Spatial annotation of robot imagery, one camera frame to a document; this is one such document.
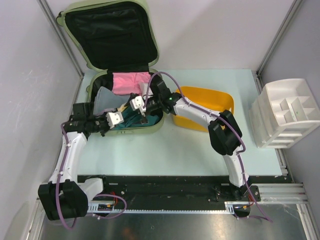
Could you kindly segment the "green hard-shell suitcase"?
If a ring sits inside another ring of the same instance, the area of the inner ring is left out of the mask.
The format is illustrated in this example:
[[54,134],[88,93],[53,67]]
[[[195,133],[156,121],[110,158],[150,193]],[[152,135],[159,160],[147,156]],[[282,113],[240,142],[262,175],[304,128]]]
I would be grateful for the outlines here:
[[[84,0],[69,5],[56,18],[73,41],[87,67],[96,71],[84,103],[94,103],[100,87],[113,88],[113,73],[153,74],[158,46],[144,0]],[[110,129],[105,135],[150,134],[162,119],[149,127]]]

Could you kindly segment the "grey folded garment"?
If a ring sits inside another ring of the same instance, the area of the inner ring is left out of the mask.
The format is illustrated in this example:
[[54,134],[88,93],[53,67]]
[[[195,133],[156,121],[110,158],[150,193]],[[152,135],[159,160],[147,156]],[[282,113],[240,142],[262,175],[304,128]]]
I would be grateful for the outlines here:
[[116,95],[106,87],[100,87],[94,99],[93,114],[99,115],[110,109],[117,109],[125,104],[130,95]]

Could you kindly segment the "pink folded garment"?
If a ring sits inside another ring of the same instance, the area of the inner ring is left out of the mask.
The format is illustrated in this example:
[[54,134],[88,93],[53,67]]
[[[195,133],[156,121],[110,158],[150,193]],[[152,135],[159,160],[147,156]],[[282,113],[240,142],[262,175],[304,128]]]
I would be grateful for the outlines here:
[[115,72],[112,92],[116,95],[140,95],[142,93],[140,83],[148,83],[150,78],[148,72]]

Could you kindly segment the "yellow plastic basket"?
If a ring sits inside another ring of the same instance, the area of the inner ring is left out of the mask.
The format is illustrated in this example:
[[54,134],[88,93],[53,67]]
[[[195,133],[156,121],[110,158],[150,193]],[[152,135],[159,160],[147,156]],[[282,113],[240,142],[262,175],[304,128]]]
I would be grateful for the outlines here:
[[[226,92],[195,86],[181,86],[180,88],[186,98],[198,105],[217,112],[228,110],[232,114],[234,113],[234,99]],[[186,117],[174,115],[172,119],[173,123],[178,127],[208,132],[203,126]]]

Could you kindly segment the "white plastic drawer organizer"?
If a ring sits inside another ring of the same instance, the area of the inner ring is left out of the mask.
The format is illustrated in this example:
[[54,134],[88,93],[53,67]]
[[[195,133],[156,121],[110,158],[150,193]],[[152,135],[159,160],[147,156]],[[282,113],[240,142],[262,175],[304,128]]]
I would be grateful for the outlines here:
[[248,113],[258,148],[288,149],[320,126],[320,109],[303,78],[267,83]]

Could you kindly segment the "teal garment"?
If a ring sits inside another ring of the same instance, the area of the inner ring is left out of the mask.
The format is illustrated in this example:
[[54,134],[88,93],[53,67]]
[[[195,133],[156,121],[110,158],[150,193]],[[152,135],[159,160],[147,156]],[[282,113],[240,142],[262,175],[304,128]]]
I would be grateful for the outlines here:
[[151,127],[157,124],[163,117],[163,115],[148,115],[149,124],[141,125],[140,124],[141,114],[138,110],[133,110],[131,107],[127,107],[121,113],[122,113],[124,122],[116,125],[113,128],[113,130]]

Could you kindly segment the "aluminium frame rail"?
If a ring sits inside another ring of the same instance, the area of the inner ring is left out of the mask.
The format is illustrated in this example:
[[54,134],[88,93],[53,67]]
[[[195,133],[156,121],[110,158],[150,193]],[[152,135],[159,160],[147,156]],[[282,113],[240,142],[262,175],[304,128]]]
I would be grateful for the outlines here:
[[255,183],[261,204],[305,204],[308,196],[302,183]]

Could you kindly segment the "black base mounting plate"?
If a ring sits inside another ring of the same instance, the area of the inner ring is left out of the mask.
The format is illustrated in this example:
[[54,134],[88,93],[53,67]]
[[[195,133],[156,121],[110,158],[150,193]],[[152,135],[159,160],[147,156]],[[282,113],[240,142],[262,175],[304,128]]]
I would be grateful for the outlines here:
[[131,211],[214,211],[225,202],[246,202],[248,193],[237,200],[228,176],[120,176],[99,175],[103,193],[125,199],[116,208]]

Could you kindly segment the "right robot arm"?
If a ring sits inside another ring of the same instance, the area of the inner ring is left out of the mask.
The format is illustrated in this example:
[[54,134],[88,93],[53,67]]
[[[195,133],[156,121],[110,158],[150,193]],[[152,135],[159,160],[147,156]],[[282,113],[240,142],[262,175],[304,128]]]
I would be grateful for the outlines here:
[[207,128],[212,148],[222,155],[225,161],[231,184],[231,196],[237,201],[242,201],[248,195],[252,195],[248,184],[249,175],[241,158],[246,146],[234,115],[229,110],[218,112],[194,103],[184,96],[178,84],[176,86],[179,92],[171,92],[160,77],[161,74],[177,83],[166,72],[153,73],[147,85],[143,112],[151,114],[160,109],[166,114],[185,117]]

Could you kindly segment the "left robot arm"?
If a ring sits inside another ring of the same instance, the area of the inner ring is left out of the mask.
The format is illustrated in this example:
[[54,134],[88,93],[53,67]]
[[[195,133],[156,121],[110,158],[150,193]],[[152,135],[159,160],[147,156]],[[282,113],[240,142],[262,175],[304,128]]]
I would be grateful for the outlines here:
[[99,177],[78,183],[81,153],[92,133],[109,130],[106,116],[95,116],[92,102],[75,103],[72,108],[68,121],[61,124],[62,146],[56,167],[48,182],[38,188],[38,197],[51,221],[84,217],[90,201],[95,197],[105,200],[111,193]]

